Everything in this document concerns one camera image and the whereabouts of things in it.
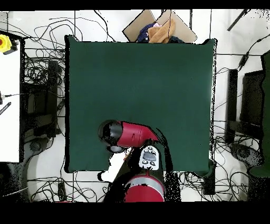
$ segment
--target dark green cloth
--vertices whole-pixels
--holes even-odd
[[[110,155],[98,138],[107,119],[158,127],[175,171],[208,172],[215,40],[69,42],[70,172],[108,169]]]
[[[257,178],[270,178],[270,51],[261,56],[265,79],[262,83],[264,92],[262,152],[264,164],[250,169],[250,174]]]

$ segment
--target black cable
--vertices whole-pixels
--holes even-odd
[[[226,101],[226,102],[224,102],[223,104],[217,106],[217,107],[214,109],[214,111],[215,111],[217,108],[221,107],[222,105],[226,104],[227,102],[228,102],[228,101]]]
[[[59,128],[59,130],[60,130],[60,132],[61,132],[61,134],[64,136],[64,138],[65,138],[65,135],[63,134],[63,132],[61,131],[61,129],[60,129],[60,127],[59,127],[59,124],[58,124],[58,122],[57,122],[57,126],[58,126],[58,128]]]
[[[169,32],[170,32],[170,28],[171,28],[171,10],[170,10],[170,26],[169,26],[169,30],[168,30],[168,39],[170,39],[170,36],[169,36]]]
[[[96,10],[94,10],[94,12],[95,12],[96,15],[98,15],[98,16],[104,21],[104,23],[105,23],[105,25],[106,25],[106,30],[107,30],[107,38],[106,38],[106,41],[107,41],[108,36],[109,36],[107,23],[106,23],[105,19],[104,19],[99,13],[96,12]]]
[[[49,20],[56,20],[56,19],[60,19],[60,18],[67,18],[67,19],[71,19],[71,20],[81,18],[81,19],[83,19],[83,20],[87,20],[87,21],[91,21],[91,22],[96,22],[96,23],[98,23],[99,26],[105,31],[105,33],[106,33],[106,34],[107,34],[114,42],[116,42],[116,40],[115,40],[114,38],[111,37],[111,35],[103,28],[103,26],[100,25],[100,23],[97,22],[97,21],[95,21],[95,20],[88,20],[87,18],[83,18],[83,17],[76,17],[76,18],[58,17],[58,18],[50,18]]]
[[[210,12],[210,28],[209,28],[209,39],[211,39],[211,25],[212,25],[212,9]]]

